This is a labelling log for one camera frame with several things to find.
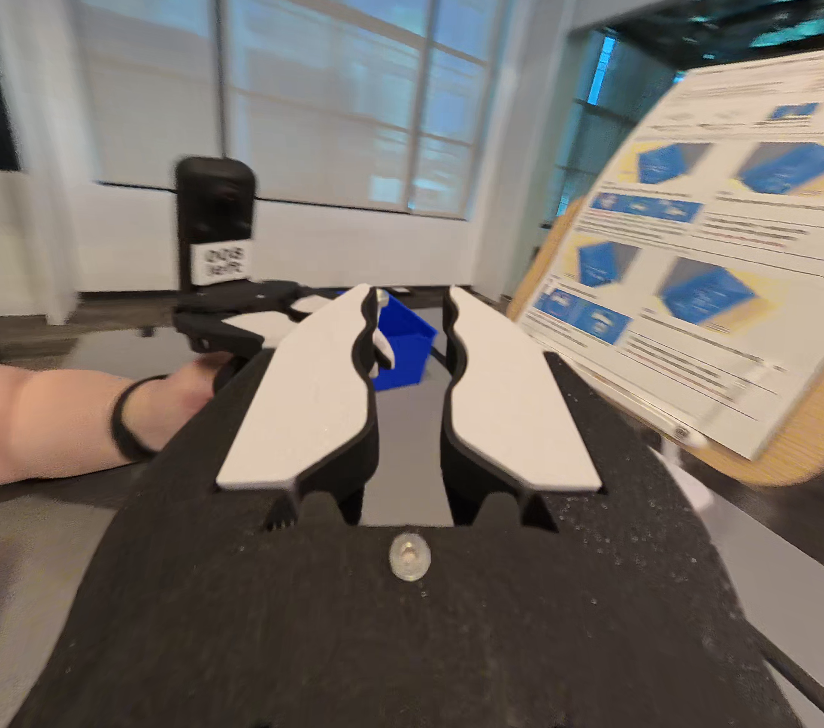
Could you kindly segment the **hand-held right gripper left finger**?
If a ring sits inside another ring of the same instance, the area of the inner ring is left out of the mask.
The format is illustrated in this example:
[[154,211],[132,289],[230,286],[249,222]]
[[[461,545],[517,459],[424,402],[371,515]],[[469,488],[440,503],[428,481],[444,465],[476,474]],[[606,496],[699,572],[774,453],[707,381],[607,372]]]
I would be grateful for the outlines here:
[[376,290],[360,284],[274,349],[216,484],[355,495],[376,471]]

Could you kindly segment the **person's left forearm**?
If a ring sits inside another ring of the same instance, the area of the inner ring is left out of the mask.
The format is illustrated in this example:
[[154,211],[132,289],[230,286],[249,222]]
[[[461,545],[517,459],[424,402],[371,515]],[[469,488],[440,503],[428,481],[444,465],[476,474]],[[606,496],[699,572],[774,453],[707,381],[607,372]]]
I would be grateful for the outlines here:
[[100,372],[1,366],[1,485],[127,464],[110,431],[131,381]]

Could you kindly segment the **glass window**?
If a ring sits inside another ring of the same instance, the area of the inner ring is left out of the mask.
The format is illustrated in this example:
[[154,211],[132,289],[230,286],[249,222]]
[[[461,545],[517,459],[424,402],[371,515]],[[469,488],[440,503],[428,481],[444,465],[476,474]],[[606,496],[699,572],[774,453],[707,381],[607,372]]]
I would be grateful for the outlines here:
[[97,182],[467,219],[512,0],[72,0]]

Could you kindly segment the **printed instruction sheet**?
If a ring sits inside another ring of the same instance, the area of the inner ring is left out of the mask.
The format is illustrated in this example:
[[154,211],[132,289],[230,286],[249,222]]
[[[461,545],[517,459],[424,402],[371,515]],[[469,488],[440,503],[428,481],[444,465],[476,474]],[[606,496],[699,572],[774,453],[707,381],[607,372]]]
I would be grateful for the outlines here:
[[669,432],[757,461],[822,370],[822,52],[687,72],[518,323]]

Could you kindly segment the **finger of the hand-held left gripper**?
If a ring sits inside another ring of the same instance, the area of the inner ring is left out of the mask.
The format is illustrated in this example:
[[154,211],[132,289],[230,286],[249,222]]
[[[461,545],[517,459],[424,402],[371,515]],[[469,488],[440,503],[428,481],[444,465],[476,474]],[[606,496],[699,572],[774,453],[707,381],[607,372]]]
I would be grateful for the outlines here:
[[300,324],[282,311],[256,311],[221,320],[228,331],[228,350],[274,349]]
[[288,306],[290,318],[308,318],[317,311],[335,301],[337,296],[324,296],[319,293],[301,296]]

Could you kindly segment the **person's left hand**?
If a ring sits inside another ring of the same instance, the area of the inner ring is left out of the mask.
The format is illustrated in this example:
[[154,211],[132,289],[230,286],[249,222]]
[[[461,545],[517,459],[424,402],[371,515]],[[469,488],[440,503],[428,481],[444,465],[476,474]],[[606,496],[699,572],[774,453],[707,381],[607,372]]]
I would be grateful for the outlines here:
[[212,399],[214,380],[232,355],[200,356],[165,379],[144,384],[133,396],[129,426],[151,450],[161,450]]

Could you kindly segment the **blue plastic bin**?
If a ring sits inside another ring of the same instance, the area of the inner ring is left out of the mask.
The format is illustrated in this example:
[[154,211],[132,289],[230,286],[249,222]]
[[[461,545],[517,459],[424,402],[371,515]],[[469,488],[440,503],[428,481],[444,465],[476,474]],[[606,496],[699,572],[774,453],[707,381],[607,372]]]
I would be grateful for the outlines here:
[[391,292],[381,306],[378,328],[391,345],[395,366],[390,370],[378,369],[372,379],[374,390],[383,392],[419,384],[438,330]]

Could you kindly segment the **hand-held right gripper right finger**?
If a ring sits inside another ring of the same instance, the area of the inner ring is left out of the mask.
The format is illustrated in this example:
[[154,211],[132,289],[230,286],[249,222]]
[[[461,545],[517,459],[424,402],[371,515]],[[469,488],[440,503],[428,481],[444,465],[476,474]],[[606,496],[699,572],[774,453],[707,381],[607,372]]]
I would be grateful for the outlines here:
[[542,348],[459,287],[448,290],[444,331],[456,370],[443,417],[459,449],[516,490],[598,492],[603,481]]

